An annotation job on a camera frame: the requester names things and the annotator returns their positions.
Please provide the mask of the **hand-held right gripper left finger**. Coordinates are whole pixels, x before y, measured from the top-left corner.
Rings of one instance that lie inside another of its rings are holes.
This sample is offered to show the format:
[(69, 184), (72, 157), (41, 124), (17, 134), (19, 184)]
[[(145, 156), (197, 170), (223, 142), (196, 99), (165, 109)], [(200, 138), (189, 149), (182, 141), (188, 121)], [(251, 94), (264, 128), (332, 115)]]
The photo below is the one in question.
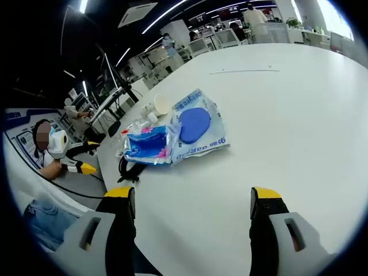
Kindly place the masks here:
[(86, 212), (65, 231), (55, 263), (66, 275), (134, 275), (134, 219), (134, 188), (110, 190), (97, 210)]

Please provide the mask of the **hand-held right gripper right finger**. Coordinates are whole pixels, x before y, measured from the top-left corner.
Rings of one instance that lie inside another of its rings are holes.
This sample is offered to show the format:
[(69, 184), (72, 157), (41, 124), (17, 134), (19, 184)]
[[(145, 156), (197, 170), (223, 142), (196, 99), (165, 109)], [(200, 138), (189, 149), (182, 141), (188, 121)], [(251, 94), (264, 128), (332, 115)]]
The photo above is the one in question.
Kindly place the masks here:
[(320, 243), (320, 234), (281, 195), (251, 189), (250, 275), (319, 275), (336, 258)]

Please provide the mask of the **person's left hand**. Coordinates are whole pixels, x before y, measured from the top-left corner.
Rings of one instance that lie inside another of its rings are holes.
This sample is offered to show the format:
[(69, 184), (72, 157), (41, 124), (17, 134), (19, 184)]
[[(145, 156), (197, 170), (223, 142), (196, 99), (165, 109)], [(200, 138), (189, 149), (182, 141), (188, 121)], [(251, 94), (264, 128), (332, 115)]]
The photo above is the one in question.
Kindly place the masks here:
[(54, 160), (46, 167), (39, 169), (39, 173), (50, 181), (55, 180), (61, 172), (62, 164), (58, 160)]

